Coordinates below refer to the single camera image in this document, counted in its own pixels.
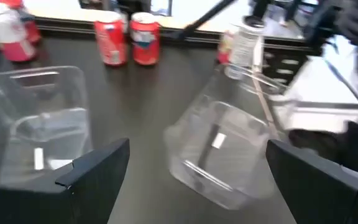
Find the can label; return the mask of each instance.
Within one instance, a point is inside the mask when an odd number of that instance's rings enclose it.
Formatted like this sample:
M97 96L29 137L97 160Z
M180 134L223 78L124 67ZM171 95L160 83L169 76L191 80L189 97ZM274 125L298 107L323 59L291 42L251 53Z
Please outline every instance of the can label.
M158 41L152 31L132 32L134 41L134 60L142 65L151 65L158 60Z
M103 62L108 65L120 65L125 63L126 51L122 22L107 24L95 22L95 29Z
M237 35L234 36L229 61L241 67L251 67L258 38L257 34L252 34L245 27L241 27Z

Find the white label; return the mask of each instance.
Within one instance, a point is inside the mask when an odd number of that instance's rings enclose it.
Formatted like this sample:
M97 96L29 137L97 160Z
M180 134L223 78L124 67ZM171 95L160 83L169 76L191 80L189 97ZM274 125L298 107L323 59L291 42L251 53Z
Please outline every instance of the white label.
M132 39L135 42L150 43L155 40L155 36L150 31L134 31L132 32Z
M105 29L97 30L96 38L98 39L98 44L100 48L100 54L105 63L114 64L114 54L113 52L117 51L116 46L111 42L109 36Z
M220 149L225 139L226 139L226 135L222 134L222 133L219 133L215 137L215 140L212 143L212 146L215 147L216 149Z
M254 48L258 40L258 35L248 33L245 28L241 28L234 37L233 50L229 61L238 66L246 67L252 65Z
M119 58L119 51L118 50L112 50L110 52L110 54L111 54L111 63L113 65L117 65L117 64L121 63L121 60Z
M42 170L44 169L44 149L41 147L34 149L34 169Z
M113 24L106 24L106 25L104 25L104 28L107 30L111 30L111 29L114 29L115 26Z

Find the clear plastic container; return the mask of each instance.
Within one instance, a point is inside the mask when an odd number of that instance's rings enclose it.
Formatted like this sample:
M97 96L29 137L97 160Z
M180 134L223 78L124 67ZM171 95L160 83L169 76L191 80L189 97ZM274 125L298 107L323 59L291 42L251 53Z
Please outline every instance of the clear plastic container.
M241 67L217 71L185 114L165 130L170 172L227 209L268 197L275 184L265 145L269 138L285 138L294 96L287 95L285 86Z
M80 69L0 73L0 184L40 177L90 150Z

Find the soda can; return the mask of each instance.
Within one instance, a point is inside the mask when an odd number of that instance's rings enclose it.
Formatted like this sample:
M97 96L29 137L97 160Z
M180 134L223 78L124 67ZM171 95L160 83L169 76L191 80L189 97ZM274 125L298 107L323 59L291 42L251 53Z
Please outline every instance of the soda can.
M134 60L141 65L156 64L160 56L158 22L154 15L138 12L132 15L131 37Z
M120 13L102 13L94 22L101 58L106 65L122 65L126 62L124 22Z
M35 48L27 40L19 15L0 3L0 50L13 62L25 62L35 57Z

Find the dark table surface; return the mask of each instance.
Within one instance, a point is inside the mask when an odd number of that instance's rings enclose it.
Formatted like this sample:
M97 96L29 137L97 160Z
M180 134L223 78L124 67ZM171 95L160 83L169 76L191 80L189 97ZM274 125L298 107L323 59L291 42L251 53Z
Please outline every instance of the dark table surface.
M295 223L278 191L241 210L225 210L177 181L168 171L163 130L173 124L214 71L215 50L162 47L154 67L132 60L105 67L93 40L46 38L40 57L0 72L73 65L85 73L95 148L129 137L131 158L109 223Z

